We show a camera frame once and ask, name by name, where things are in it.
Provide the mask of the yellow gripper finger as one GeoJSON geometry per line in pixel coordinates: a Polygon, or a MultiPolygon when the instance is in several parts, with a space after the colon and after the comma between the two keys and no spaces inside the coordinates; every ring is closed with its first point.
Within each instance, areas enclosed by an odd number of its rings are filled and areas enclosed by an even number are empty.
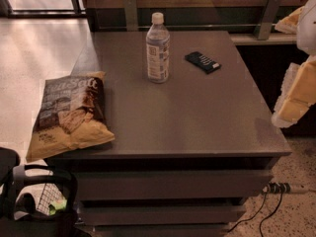
{"type": "Polygon", "coordinates": [[[297,32],[299,16],[302,13],[303,9],[304,7],[299,7],[288,16],[279,20],[276,23],[275,29],[281,33],[294,35],[297,32]]]}
{"type": "Polygon", "coordinates": [[[285,71],[280,89],[272,123],[276,127],[288,128],[316,103],[316,56],[310,55],[301,65],[291,63],[285,71]]]}

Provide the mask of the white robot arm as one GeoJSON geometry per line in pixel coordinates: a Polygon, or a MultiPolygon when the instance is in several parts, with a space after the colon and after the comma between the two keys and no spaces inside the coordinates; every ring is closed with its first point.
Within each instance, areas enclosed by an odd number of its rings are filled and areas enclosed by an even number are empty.
{"type": "Polygon", "coordinates": [[[302,64],[291,63],[285,71],[274,107],[273,125],[288,128],[316,104],[316,0],[278,21],[276,30],[296,34],[297,47],[308,54],[302,64]]]}

